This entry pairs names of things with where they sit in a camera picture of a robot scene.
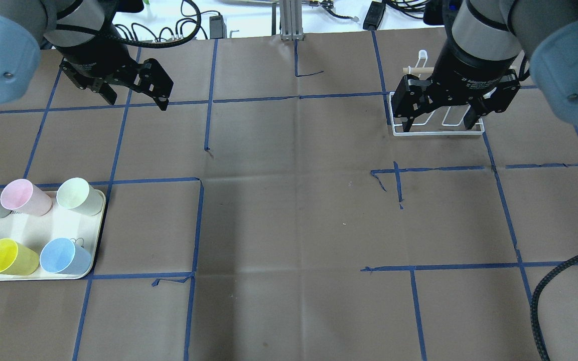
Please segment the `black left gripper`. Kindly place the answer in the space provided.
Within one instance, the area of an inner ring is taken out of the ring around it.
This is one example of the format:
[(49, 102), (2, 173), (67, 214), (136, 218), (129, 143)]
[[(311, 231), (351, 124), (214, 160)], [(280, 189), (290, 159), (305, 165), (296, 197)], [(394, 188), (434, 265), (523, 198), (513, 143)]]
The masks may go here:
[(166, 111), (174, 81), (156, 59), (138, 64), (127, 46), (110, 39), (91, 39), (73, 47), (60, 46), (60, 64), (69, 80), (79, 89), (89, 89), (115, 105), (117, 93), (111, 87), (120, 85), (145, 94)]

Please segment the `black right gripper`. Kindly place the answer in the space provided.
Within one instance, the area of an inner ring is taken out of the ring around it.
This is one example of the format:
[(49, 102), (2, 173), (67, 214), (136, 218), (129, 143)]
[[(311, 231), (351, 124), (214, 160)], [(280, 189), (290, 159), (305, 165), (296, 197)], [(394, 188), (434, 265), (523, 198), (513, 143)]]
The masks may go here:
[[(464, 114), (464, 128), (471, 130), (481, 117), (502, 113), (520, 91), (520, 80), (508, 70), (512, 58), (484, 60), (445, 43), (435, 69), (427, 80), (404, 75), (393, 94), (393, 116), (401, 119), (408, 133), (417, 117), (443, 106), (470, 105)], [(484, 95), (495, 89), (486, 98)]]

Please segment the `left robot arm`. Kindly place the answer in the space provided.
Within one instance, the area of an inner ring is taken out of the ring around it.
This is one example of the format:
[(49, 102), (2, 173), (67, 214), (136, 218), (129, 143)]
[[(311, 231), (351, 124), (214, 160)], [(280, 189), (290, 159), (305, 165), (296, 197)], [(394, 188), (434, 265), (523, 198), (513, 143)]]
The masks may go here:
[(0, 1), (0, 104), (25, 95), (48, 44), (78, 89), (114, 105), (119, 85), (166, 110), (174, 82), (155, 59), (133, 59), (112, 22), (116, 13), (144, 7), (142, 1)]

